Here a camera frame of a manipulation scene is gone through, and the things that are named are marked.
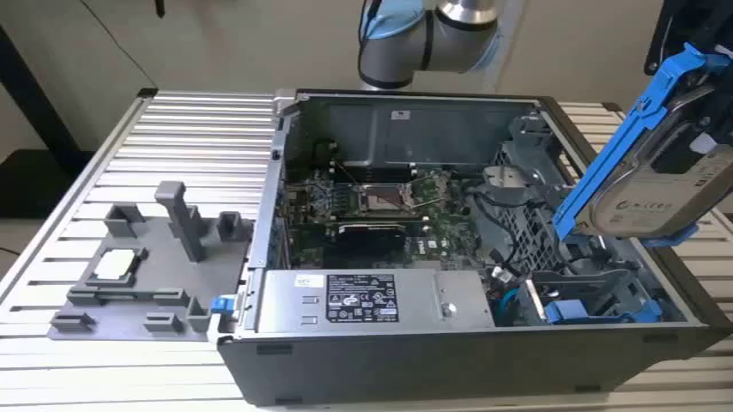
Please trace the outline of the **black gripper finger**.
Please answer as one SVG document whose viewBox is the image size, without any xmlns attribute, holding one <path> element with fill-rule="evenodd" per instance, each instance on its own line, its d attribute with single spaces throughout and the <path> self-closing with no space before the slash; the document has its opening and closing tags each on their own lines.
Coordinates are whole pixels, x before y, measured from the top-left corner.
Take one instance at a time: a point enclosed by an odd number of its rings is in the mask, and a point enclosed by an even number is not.
<svg viewBox="0 0 733 412">
<path fill-rule="evenodd" d="M 651 168 L 684 174 L 721 144 L 732 145 L 732 84 L 705 85 L 685 95 L 670 113 L 665 145 Z"/>
</svg>

